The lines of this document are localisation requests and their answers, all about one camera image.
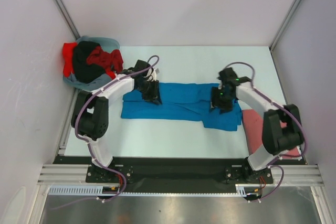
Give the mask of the blue t-shirt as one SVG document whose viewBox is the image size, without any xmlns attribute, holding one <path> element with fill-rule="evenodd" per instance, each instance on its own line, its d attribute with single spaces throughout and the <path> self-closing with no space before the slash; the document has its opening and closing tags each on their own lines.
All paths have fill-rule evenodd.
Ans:
<svg viewBox="0 0 336 224">
<path fill-rule="evenodd" d="M 218 108 L 210 111 L 212 87 L 218 84 L 160 83 L 160 105 L 144 101 L 140 91 L 134 90 L 123 96 L 121 118 L 194 121 L 208 129 L 237 131 L 242 124 L 239 103 L 234 101 L 233 110 L 227 113 Z"/>
</svg>

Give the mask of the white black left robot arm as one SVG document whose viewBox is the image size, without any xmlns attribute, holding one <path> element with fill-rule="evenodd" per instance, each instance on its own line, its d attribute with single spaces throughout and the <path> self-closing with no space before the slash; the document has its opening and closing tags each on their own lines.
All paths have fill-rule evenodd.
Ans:
<svg viewBox="0 0 336 224">
<path fill-rule="evenodd" d="M 71 117 L 71 127 L 76 138 L 84 141 L 89 150 L 92 163 L 98 166 L 98 176 L 105 182 L 115 178 L 116 169 L 110 164 L 113 154 L 103 136 L 109 127 L 109 108 L 116 100 L 136 90 L 145 102 L 161 105 L 159 91 L 159 70 L 155 65 L 159 57 L 154 55 L 154 64 L 138 60 L 134 67 L 122 70 L 120 74 L 93 91 L 80 91 Z"/>
</svg>

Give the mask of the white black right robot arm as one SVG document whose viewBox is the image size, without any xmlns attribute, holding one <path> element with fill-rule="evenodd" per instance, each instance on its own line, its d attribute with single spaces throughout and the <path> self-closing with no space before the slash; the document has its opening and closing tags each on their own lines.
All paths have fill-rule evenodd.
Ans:
<svg viewBox="0 0 336 224">
<path fill-rule="evenodd" d="M 278 159 L 292 157 L 289 151 L 307 146 L 296 105 L 278 104 L 254 86 L 254 77 L 239 77 L 231 64 L 219 72 L 218 79 L 218 87 L 211 89 L 211 112 L 218 109 L 228 113 L 233 110 L 234 101 L 241 100 L 263 118 L 262 144 L 241 166 L 245 181 L 254 183 Z"/>
</svg>

